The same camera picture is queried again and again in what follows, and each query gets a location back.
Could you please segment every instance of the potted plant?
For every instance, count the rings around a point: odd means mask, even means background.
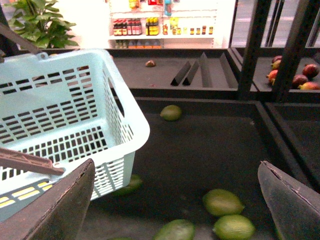
[[[63,20],[57,0],[17,0],[5,6],[15,8],[9,26],[21,37],[41,49],[78,46],[68,34],[75,23]]]

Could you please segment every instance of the metal frame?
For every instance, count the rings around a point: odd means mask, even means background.
[[[315,46],[316,41],[319,37],[319,32],[320,32],[320,9],[318,11],[318,14],[316,16],[316,20],[315,20],[313,28],[311,30],[309,40],[306,44],[307,47],[312,48]]]
[[[260,49],[264,35],[270,6],[270,0],[256,0],[254,3],[248,41],[244,51],[243,65],[239,79],[239,100],[248,100],[250,98],[250,89],[259,56],[258,50]]]
[[[320,8],[320,1],[300,0],[272,88],[274,102],[286,102],[299,62]]]
[[[276,32],[278,29],[279,20],[281,17],[282,10],[284,8],[285,0],[277,0],[275,2],[275,6],[273,9],[273,14],[270,22],[270,28],[268,30],[266,41],[264,46],[265,47],[272,47],[274,44]]]

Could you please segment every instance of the shopping basket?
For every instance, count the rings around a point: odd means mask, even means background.
[[[33,46],[16,35],[6,37],[25,49]],[[106,50],[54,56],[37,48],[30,51],[34,54],[5,57],[0,63],[0,147],[50,159],[64,173],[0,166],[0,222],[88,158],[95,164],[91,200],[128,185],[135,151],[150,133]]]

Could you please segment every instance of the produce bin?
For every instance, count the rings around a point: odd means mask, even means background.
[[[320,193],[320,104],[265,105],[290,150]]]
[[[166,223],[196,224],[194,240],[218,240],[217,221],[202,197],[220,188],[235,193],[242,214],[256,227],[250,240],[277,240],[271,213],[258,181],[267,160],[310,186],[261,103],[257,101],[136,98],[150,125],[147,143],[136,151],[132,173],[143,184],[131,195],[94,200],[78,240],[130,237],[150,240]],[[181,119],[160,117],[168,105],[182,108]]]
[[[227,49],[110,49],[114,62],[124,81],[135,97],[225,99],[238,98],[239,69],[236,60]],[[154,60],[155,67],[145,67]],[[185,67],[178,86],[171,85],[173,79]],[[190,85],[183,82],[195,63],[198,68]],[[254,100],[257,90],[251,88],[250,99]]]
[[[233,48],[238,57],[240,64],[243,62],[244,48]],[[256,87],[258,93],[256,100],[269,102],[272,97],[272,86],[268,83],[266,75],[268,75],[271,69],[272,59],[275,56],[283,53],[283,48],[261,48],[259,50],[259,58],[255,66],[255,72],[253,76],[253,84]],[[320,67],[313,56],[317,53],[318,48],[306,48],[303,53],[296,74],[302,74],[306,64],[316,64]],[[320,84],[320,74],[312,79],[312,82]],[[290,103],[320,103],[320,90],[300,90],[291,89],[288,95],[288,102]]]

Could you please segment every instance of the basket handle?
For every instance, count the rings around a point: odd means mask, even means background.
[[[0,34],[5,36],[7,39],[10,39],[11,41],[15,42],[16,44],[19,44],[22,48],[28,50],[30,53],[37,55],[43,53],[38,47],[33,45],[30,41],[24,39],[19,34],[12,31],[9,27],[4,25],[0,22]]]
[[[62,175],[63,168],[53,167],[50,159],[0,147],[0,166],[39,174]]]

